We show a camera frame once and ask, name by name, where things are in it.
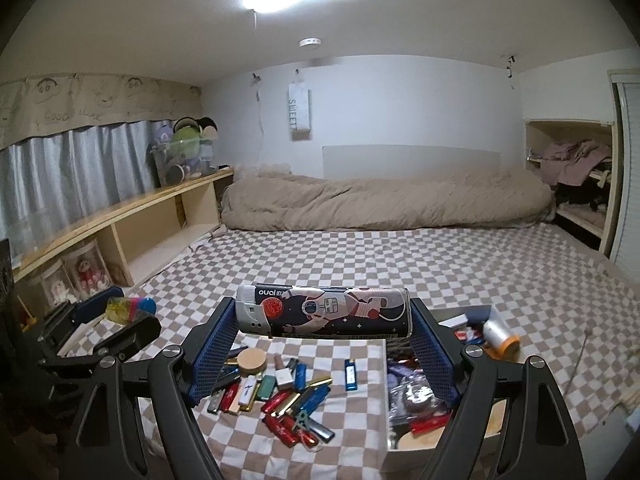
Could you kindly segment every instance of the clear storage box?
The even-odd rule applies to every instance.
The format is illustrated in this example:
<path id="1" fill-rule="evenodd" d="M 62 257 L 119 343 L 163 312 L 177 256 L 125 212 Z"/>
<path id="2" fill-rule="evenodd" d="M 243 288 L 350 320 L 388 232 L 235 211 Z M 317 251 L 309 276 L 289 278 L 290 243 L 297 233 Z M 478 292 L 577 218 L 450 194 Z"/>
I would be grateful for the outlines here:
<path id="1" fill-rule="evenodd" d="M 213 172 L 212 140 L 188 139 L 158 144 L 151 149 L 161 185 L 175 186 Z"/>
<path id="2" fill-rule="evenodd" d="M 63 260 L 65 269 L 83 301 L 113 284 L 96 240 L 70 252 Z"/>
<path id="3" fill-rule="evenodd" d="M 31 287 L 32 301 L 46 303 L 49 310 L 65 301 L 77 303 L 78 293 L 74 290 L 71 280 L 66 273 L 62 260 L 56 261 L 52 266 L 39 272 L 28 281 Z"/>

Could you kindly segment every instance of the round wooden lid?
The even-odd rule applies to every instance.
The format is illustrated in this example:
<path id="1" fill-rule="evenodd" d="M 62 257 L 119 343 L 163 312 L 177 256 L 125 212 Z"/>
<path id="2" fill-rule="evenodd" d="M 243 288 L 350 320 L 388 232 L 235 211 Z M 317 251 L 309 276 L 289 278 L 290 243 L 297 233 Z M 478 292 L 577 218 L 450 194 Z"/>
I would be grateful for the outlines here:
<path id="1" fill-rule="evenodd" d="M 238 354 L 238 367 L 243 374 L 255 375 L 267 365 L 267 354 L 259 348 L 247 348 Z"/>

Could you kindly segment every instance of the beige comforter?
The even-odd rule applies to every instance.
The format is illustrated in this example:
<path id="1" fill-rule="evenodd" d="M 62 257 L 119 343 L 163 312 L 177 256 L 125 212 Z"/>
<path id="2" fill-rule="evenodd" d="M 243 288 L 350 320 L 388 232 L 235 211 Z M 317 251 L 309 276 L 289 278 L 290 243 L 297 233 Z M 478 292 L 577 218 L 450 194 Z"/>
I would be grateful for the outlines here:
<path id="1" fill-rule="evenodd" d="M 407 180 L 323 180 L 277 173 L 229 186 L 222 221 L 248 231 L 501 225 L 535 218 L 552 197 L 549 186 L 521 169 Z"/>

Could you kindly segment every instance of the curtain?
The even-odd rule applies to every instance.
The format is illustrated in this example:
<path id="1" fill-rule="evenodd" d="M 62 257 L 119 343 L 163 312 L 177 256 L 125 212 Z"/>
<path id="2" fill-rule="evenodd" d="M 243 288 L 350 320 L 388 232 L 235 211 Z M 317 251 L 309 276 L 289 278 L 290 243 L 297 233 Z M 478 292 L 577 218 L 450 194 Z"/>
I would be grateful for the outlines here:
<path id="1" fill-rule="evenodd" d="M 30 137 L 200 117 L 197 86 L 127 74 L 67 73 L 0 84 L 0 150 Z"/>
<path id="2" fill-rule="evenodd" d="M 0 152 L 0 239 L 12 260 L 110 205 L 153 190 L 148 146 L 169 121 L 91 126 L 35 137 Z"/>

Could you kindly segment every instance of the cable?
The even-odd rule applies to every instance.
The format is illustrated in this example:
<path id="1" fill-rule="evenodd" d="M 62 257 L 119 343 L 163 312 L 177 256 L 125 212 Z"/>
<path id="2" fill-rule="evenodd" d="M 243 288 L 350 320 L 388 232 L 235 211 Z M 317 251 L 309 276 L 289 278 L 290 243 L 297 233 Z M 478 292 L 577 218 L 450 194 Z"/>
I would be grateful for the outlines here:
<path id="1" fill-rule="evenodd" d="M 587 339 L 591 336 L 591 334 L 593 334 L 593 329 L 595 328 L 595 326 L 596 326 L 595 321 L 593 319 L 590 319 L 587 321 L 584 327 L 584 340 L 582 342 L 582 348 L 580 348 L 580 353 L 578 354 L 578 360 L 575 362 L 574 371 L 571 372 L 571 377 L 569 377 L 569 383 L 564 389 L 563 397 L 566 397 L 566 394 L 569 393 L 569 390 L 571 389 L 571 386 L 574 383 L 575 373 L 578 371 L 578 365 L 580 364 L 580 361 L 582 361 L 582 354 L 584 353 L 584 347 L 587 345 Z"/>
<path id="2" fill-rule="evenodd" d="M 260 87 L 255 91 L 255 101 L 258 103 L 258 126 L 260 127 L 260 150 L 258 150 L 258 158 L 255 161 L 257 166 L 262 157 L 262 147 L 264 146 L 264 126 L 262 125 L 262 103 L 260 102 Z"/>

